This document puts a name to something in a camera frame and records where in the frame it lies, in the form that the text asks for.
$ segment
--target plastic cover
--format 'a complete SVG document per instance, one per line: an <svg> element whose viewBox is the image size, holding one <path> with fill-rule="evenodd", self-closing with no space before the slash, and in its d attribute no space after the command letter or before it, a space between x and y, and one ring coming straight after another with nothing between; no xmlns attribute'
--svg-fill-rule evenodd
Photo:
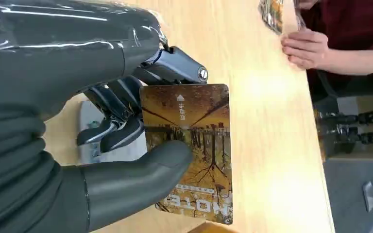
<svg viewBox="0 0 373 233"><path fill-rule="evenodd" d="M161 26L153 24L156 19L144 24L135 21L128 27L139 11L148 11L165 25L159 13L120 1L0 0L0 50L113 47L120 40L133 40L135 46L141 46L141 40L151 33L158 34L160 41L166 43Z"/></svg>

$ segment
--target robotic hand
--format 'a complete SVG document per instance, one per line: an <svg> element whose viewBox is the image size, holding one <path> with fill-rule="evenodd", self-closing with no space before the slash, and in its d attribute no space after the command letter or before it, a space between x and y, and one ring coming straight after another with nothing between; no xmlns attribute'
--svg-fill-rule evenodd
<svg viewBox="0 0 373 233"><path fill-rule="evenodd" d="M77 143L102 151L142 133L139 80L205 83L206 69L169 47L156 18L124 4L0 0L0 233L90 232L164 198L192 161L167 142L133 162L59 166L43 120L79 93L103 112Z"/></svg>

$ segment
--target black sleeve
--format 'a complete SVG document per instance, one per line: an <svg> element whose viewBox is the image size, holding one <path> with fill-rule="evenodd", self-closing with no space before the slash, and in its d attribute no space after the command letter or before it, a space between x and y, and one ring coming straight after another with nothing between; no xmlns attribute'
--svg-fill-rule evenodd
<svg viewBox="0 0 373 233"><path fill-rule="evenodd" d="M61 169L43 151L44 131L42 120L27 111L0 107L0 233L87 230L81 174ZM71 179L63 182L65 172ZM69 195L58 195L65 188Z"/></svg>

